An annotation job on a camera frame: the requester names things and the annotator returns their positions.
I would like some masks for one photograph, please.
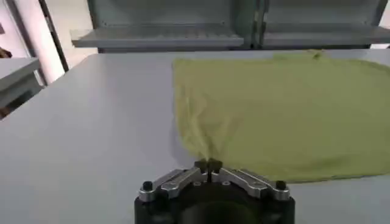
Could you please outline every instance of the gray table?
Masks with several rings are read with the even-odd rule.
[[[390,50],[328,51],[390,65]],[[2,224],[130,224],[144,180],[191,166],[171,62],[273,52],[92,55],[0,123]],[[389,223],[390,178],[294,184],[296,223]]]
[[[41,90],[34,74],[39,67],[37,58],[0,58],[0,108],[26,92],[33,96]]]

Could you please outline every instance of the black screw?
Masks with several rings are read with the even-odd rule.
[[[142,190],[144,190],[144,191],[151,191],[151,190],[153,190],[153,182],[145,181],[142,184]]]
[[[276,189],[284,191],[287,188],[286,182],[278,180],[276,181]]]

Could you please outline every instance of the yellow cloth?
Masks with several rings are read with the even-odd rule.
[[[173,64],[186,149],[272,180],[390,171],[390,68],[306,54]]]

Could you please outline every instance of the gray metal shelf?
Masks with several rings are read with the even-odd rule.
[[[221,24],[100,27],[72,31],[75,47],[237,47],[244,38]]]
[[[267,24],[263,46],[332,46],[390,43],[390,30],[350,24]]]

